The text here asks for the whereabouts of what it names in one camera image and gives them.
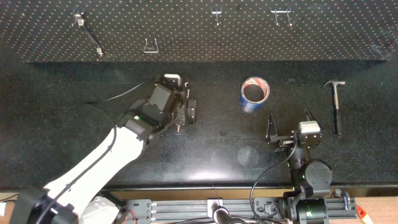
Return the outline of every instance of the black pegboard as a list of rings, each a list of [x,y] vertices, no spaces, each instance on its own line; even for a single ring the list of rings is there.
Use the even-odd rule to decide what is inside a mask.
[[[290,8],[279,25],[271,9]],[[74,22],[86,24],[105,55]],[[222,10],[216,25],[212,11]],[[389,59],[398,0],[0,1],[0,33],[25,62]],[[158,54],[145,54],[145,38]]]

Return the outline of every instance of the black tabletop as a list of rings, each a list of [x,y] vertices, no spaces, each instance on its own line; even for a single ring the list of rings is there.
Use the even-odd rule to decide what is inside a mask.
[[[120,170],[107,189],[248,187],[281,161],[264,144],[267,115],[280,134],[296,129],[308,108],[326,133],[312,157],[333,169],[334,186],[398,184],[398,66],[389,62],[40,63],[5,65],[0,75],[0,188],[41,186],[79,163],[109,133],[103,116],[84,102],[118,95],[141,81],[176,73],[190,82],[197,122],[159,143]],[[245,79],[271,88],[265,105],[245,113],[238,100]],[[338,78],[343,137],[334,135],[331,88]],[[112,118],[153,90],[97,106]],[[263,187],[290,187],[286,165],[271,170]]]

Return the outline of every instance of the red and white marker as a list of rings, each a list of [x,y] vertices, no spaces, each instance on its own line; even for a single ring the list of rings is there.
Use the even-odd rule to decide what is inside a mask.
[[[356,206],[356,213],[365,224],[373,224],[371,217],[359,205]]]

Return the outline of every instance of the hammer handle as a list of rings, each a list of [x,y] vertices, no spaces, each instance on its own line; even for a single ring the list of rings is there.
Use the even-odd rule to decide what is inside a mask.
[[[338,113],[338,109],[335,110],[335,121],[336,121],[336,134],[338,137],[342,137],[343,135],[343,130],[341,128],[341,117],[340,114]]]

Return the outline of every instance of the roll of tape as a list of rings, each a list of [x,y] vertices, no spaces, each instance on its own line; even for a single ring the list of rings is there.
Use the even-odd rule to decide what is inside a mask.
[[[246,97],[245,92],[244,92],[245,88],[247,88],[251,85],[257,85],[258,87],[261,88],[261,90],[263,92],[262,100],[253,101],[253,99],[250,100]],[[263,78],[260,78],[260,77],[250,77],[246,81],[244,81],[244,83],[242,84],[239,100],[243,104],[243,110],[246,112],[251,112],[255,109],[260,108],[262,105],[264,105],[264,103],[268,99],[268,96],[269,96],[269,85],[268,85],[267,81],[265,81]]]

